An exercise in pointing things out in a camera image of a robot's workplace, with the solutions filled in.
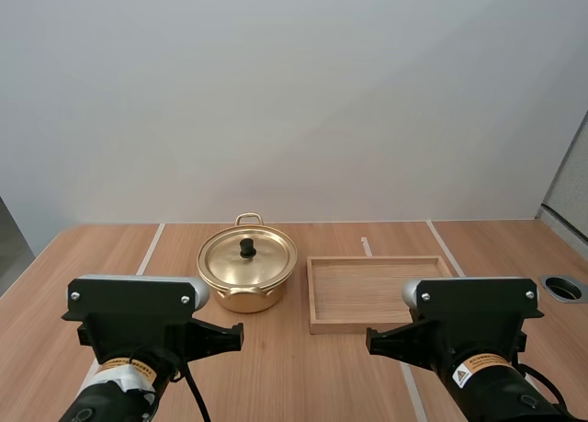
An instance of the pot handle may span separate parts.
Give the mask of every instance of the pot handle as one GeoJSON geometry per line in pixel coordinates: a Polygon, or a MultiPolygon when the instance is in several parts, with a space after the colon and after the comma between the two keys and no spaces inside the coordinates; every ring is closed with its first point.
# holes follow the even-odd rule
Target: pot handle
{"type": "Polygon", "coordinates": [[[224,299],[229,299],[233,295],[239,295],[242,293],[252,293],[253,295],[259,295],[259,296],[264,295],[263,291],[256,286],[253,286],[253,287],[231,287],[230,289],[228,289],[225,292],[219,291],[219,295],[224,299]]]}
{"type": "Polygon", "coordinates": [[[235,220],[235,226],[238,226],[239,224],[241,224],[241,220],[243,218],[250,218],[250,217],[256,218],[260,225],[262,225],[262,226],[264,225],[264,220],[261,218],[261,215],[259,215],[258,213],[248,212],[248,213],[242,213],[241,215],[239,215],[237,217],[237,220],[235,220]]]}

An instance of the lid knob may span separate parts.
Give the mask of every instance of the lid knob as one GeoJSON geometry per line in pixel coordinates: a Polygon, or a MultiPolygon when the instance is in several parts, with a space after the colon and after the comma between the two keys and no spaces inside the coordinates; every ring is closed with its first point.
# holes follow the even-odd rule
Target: lid knob
{"type": "Polygon", "coordinates": [[[257,251],[254,248],[254,240],[251,238],[244,238],[239,243],[241,246],[241,257],[245,259],[253,258],[257,251]]]}

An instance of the wooden tray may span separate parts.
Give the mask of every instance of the wooden tray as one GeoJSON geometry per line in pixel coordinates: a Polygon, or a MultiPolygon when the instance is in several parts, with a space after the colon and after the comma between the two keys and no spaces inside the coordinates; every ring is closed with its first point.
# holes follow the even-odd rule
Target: wooden tray
{"type": "Polygon", "coordinates": [[[442,257],[309,257],[307,271],[313,335],[409,324],[404,283],[452,276],[442,257]]]}

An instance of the pot lid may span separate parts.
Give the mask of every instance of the pot lid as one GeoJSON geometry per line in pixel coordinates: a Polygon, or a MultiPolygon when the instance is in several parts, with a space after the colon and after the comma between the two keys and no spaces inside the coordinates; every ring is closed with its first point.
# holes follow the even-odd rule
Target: pot lid
{"type": "Polygon", "coordinates": [[[235,227],[213,235],[198,255],[198,271],[211,286],[271,289],[286,279],[296,265],[298,252],[292,240],[277,229],[264,226],[257,214],[243,214],[235,227]],[[259,224],[243,224],[255,217],[259,224]]]}

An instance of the white tape line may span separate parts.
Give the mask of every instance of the white tape line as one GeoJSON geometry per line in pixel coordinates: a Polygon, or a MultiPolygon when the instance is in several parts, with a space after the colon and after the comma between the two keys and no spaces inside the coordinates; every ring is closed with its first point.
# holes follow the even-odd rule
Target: white tape line
{"type": "Polygon", "coordinates": [[[429,229],[431,230],[431,234],[433,234],[433,236],[435,237],[435,239],[437,240],[437,242],[439,243],[439,245],[443,249],[443,252],[445,252],[445,255],[449,259],[451,266],[453,266],[453,268],[456,270],[456,272],[458,273],[458,275],[460,277],[465,277],[466,274],[464,273],[463,270],[461,270],[461,267],[459,266],[458,261],[455,259],[455,257],[453,256],[453,254],[449,250],[449,247],[447,247],[447,245],[445,244],[445,241],[443,241],[443,238],[441,238],[441,235],[436,230],[435,226],[433,225],[433,222],[431,220],[427,220],[426,225],[429,226],[429,229]]]}
{"type": "Polygon", "coordinates": [[[366,257],[373,257],[373,255],[371,255],[371,248],[369,247],[368,239],[365,236],[361,237],[361,244],[364,245],[364,251],[366,252],[366,257]]]}
{"type": "Polygon", "coordinates": [[[164,228],[165,228],[165,223],[162,222],[159,225],[159,227],[157,228],[155,235],[153,236],[153,240],[151,241],[151,245],[147,249],[147,253],[145,254],[145,257],[143,258],[143,261],[141,262],[141,265],[139,266],[139,270],[137,270],[137,275],[142,275],[143,273],[145,273],[145,269],[147,268],[147,265],[149,264],[149,261],[151,260],[153,252],[155,251],[155,247],[157,246],[157,243],[159,242],[159,237],[162,236],[162,232],[164,231],[164,228]]]}
{"type": "MultiPolygon", "coordinates": [[[[164,228],[165,228],[165,223],[162,222],[159,225],[159,227],[157,228],[157,231],[155,231],[155,235],[153,236],[153,240],[151,241],[151,244],[149,245],[149,248],[147,249],[147,253],[145,253],[145,257],[143,257],[143,261],[141,262],[141,265],[137,269],[136,275],[140,276],[143,273],[145,273],[145,269],[147,268],[147,265],[149,264],[149,261],[151,260],[153,252],[155,251],[155,247],[157,246],[157,243],[159,242],[159,237],[162,236],[162,232],[164,231],[164,228]]],[[[80,392],[82,392],[82,390],[88,385],[88,383],[90,382],[92,377],[96,374],[97,370],[98,370],[98,361],[96,359],[94,359],[94,361],[92,362],[92,365],[90,366],[90,370],[88,370],[88,373],[86,374],[84,381],[82,382],[82,386],[80,387],[80,390],[77,392],[78,394],[80,392]]]]}
{"type": "MultiPolygon", "coordinates": [[[[371,247],[369,247],[369,241],[365,236],[361,237],[361,244],[363,245],[364,251],[366,252],[366,257],[373,257],[371,253],[371,247]]],[[[404,376],[404,381],[406,382],[408,394],[411,396],[411,401],[413,402],[413,409],[414,414],[416,415],[416,421],[427,422],[426,412],[424,411],[423,407],[423,401],[421,400],[421,395],[419,394],[419,390],[416,387],[416,381],[414,380],[411,366],[404,362],[401,362],[401,370],[402,376],[404,376]]]]}
{"type": "Polygon", "coordinates": [[[529,382],[531,385],[533,385],[534,389],[536,389],[538,392],[540,392],[539,389],[537,388],[537,384],[535,383],[535,381],[533,381],[533,378],[531,378],[528,374],[525,374],[525,379],[527,382],[529,382]]]}

